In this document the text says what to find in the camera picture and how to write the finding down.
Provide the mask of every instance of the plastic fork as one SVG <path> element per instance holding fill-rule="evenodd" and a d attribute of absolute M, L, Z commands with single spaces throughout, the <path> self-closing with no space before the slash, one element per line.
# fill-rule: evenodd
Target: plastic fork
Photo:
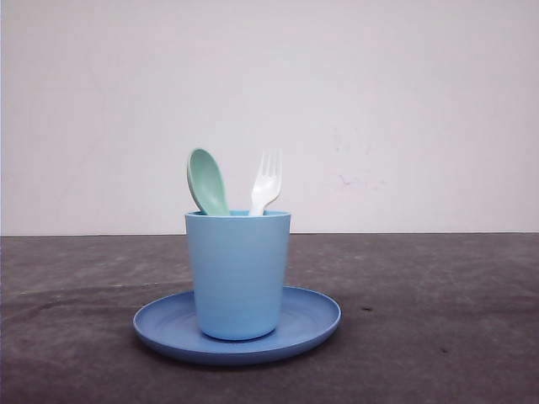
<path fill-rule="evenodd" d="M 264 208 L 277 199 L 282 182 L 282 153 L 280 150 L 265 151 L 260 160 L 259 173 L 251 193 L 249 216 L 264 214 Z"/>

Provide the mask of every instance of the blue plate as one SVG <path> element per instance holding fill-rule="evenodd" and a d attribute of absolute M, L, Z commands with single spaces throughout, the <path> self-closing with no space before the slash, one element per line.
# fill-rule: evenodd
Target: blue plate
<path fill-rule="evenodd" d="M 175 359 L 197 364 L 259 364 L 316 347 L 335 331 L 340 314 L 339 305 L 330 297 L 286 286 L 280 322 L 273 332 L 247 341 L 224 341 L 208 337 L 198 328 L 191 290 L 143 306 L 133 325 L 148 347 Z"/>

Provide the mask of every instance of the blue cup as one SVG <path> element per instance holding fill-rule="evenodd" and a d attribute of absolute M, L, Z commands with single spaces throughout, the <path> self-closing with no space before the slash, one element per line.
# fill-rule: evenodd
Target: blue cup
<path fill-rule="evenodd" d="M 285 279 L 290 213 L 185 215 L 200 330 L 244 340 L 275 329 Z"/>

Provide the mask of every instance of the plastic spoon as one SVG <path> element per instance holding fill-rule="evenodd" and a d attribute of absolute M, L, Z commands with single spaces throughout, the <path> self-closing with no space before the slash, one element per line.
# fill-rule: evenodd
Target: plastic spoon
<path fill-rule="evenodd" d="M 187 182 L 200 210 L 212 216 L 230 215 L 219 166 L 206 150 L 194 149 L 189 155 Z"/>

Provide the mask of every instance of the plate rim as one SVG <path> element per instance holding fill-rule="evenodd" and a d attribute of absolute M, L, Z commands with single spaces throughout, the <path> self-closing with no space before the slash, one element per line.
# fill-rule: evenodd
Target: plate rim
<path fill-rule="evenodd" d="M 317 338 L 320 338 L 322 336 L 325 336 L 325 335 L 331 333 L 332 331 L 335 330 L 335 328 L 340 323 L 341 316 L 342 316 L 342 311 L 341 311 L 339 303 L 337 303 L 337 301 L 334 298 L 332 298 L 332 297 L 330 297 L 330 296 L 328 296 L 328 295 L 326 295 L 323 292 L 320 292 L 318 290 L 311 290 L 311 289 L 303 288 L 301 286 L 286 285 L 286 286 L 283 286 L 283 289 L 300 290 L 302 292 L 313 293 L 315 295 L 319 295 L 319 296 L 323 297 L 325 300 L 327 300 L 328 302 L 330 302 L 332 304 L 332 306 L 337 309 L 337 316 L 334 318 L 334 320 L 331 322 L 331 324 L 329 324 L 327 327 L 325 327 L 321 332 L 317 332 L 316 335 L 314 335 L 313 337 L 303 339 L 300 342 L 293 343 L 293 344 L 288 344 L 288 345 L 284 345 L 284 346 L 279 346 L 279 347 L 274 347 L 274 348 L 269 348 L 269 349 L 252 349 L 251 348 L 251 349 L 243 350 L 241 352 L 222 352 L 222 351 L 214 351 L 214 350 L 206 350 L 206 349 L 191 349 L 191 348 L 181 347 L 181 346 L 178 346 L 176 344 L 164 343 L 162 341 L 158 341 L 156 339 L 149 338 L 148 336 L 146 336 L 144 334 L 144 332 L 142 332 L 141 329 L 139 328 L 139 326 L 136 324 L 137 317 L 139 317 L 141 315 L 141 313 L 147 307 L 149 307 L 151 305 L 154 305 L 154 304 L 158 303 L 161 300 L 166 300 L 166 299 L 169 299 L 169 298 L 171 298 L 173 296 L 176 296 L 176 295 L 194 294 L 193 290 L 186 290 L 186 291 L 183 291 L 183 292 L 172 293 L 171 295 L 166 295 L 164 297 L 153 300 L 153 301 L 145 304 L 144 306 L 142 306 L 135 313 L 135 315 L 133 316 L 133 327 L 135 328 L 135 331 L 138 334 L 139 338 L 142 338 L 143 340 L 146 340 L 146 341 L 148 341 L 150 343 L 157 344 L 160 347 L 163 347 L 163 348 L 166 348 L 166 349 L 179 350 L 179 351 L 189 353 L 189 354 L 242 356 L 242 355 L 250 355 L 250 354 L 265 354 L 265 353 L 271 353 L 271 352 L 278 352 L 278 351 L 281 351 L 283 349 L 291 349 L 291 348 L 294 348 L 294 347 L 297 347 L 297 346 L 301 346 L 301 345 L 303 345 L 305 343 L 309 343 L 309 342 L 311 342 L 313 340 L 316 340 Z"/>

